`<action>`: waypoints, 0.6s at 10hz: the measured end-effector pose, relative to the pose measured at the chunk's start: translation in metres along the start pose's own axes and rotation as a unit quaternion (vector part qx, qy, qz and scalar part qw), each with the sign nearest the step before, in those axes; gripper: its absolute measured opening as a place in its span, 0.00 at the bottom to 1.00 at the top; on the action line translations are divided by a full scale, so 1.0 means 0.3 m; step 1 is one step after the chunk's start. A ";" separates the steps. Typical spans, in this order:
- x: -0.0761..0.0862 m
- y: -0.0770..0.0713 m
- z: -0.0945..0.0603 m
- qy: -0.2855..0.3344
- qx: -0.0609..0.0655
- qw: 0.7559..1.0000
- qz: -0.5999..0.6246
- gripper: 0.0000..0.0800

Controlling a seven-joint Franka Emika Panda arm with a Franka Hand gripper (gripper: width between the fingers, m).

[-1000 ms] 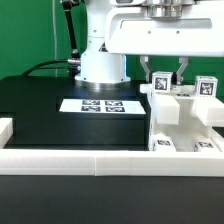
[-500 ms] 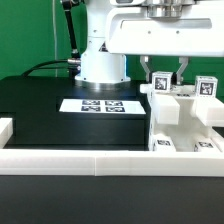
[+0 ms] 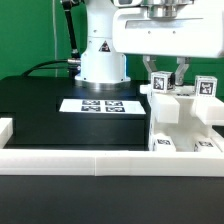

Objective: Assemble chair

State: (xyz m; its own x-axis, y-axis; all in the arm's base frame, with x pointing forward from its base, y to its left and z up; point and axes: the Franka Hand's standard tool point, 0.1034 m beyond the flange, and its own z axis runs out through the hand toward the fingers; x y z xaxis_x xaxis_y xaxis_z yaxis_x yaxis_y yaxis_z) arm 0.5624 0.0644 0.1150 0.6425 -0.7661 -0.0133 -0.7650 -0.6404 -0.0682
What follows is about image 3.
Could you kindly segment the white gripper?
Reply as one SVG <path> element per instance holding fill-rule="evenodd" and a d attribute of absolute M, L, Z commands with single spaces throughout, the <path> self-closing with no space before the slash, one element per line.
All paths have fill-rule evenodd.
<path fill-rule="evenodd" d="M 150 18 L 145 7 L 122 8 L 112 33 L 116 51 L 144 55 L 149 74 L 157 71 L 155 56 L 178 57 L 175 85 L 182 86 L 189 57 L 224 57 L 224 4 L 186 5 L 175 18 Z"/>

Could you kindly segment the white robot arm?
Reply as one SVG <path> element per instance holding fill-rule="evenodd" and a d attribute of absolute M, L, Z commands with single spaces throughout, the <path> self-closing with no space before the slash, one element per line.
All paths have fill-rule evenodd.
<path fill-rule="evenodd" d="M 224 57 L 224 0 L 84 0 L 87 48 L 77 81 L 96 88 L 128 83 L 126 56 L 144 57 L 149 72 L 157 56 L 177 59 L 175 83 L 191 58 Z"/>

